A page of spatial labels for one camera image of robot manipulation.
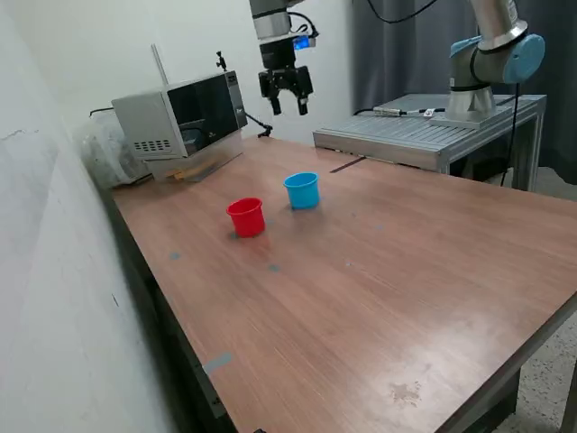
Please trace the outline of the black two-finger gripper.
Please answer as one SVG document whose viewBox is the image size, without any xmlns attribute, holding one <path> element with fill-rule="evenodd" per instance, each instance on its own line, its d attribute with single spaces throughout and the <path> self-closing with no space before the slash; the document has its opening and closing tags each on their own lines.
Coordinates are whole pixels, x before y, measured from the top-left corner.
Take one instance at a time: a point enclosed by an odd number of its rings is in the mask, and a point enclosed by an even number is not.
<svg viewBox="0 0 577 433">
<path fill-rule="evenodd" d="M 261 95 L 269 100 L 274 115 L 281 114 L 279 89 L 297 88 L 298 112 L 308 113 L 308 97 L 314 92 L 307 66 L 295 68 L 296 56 L 291 38 L 260 46 L 264 71 L 258 75 Z"/>
</svg>

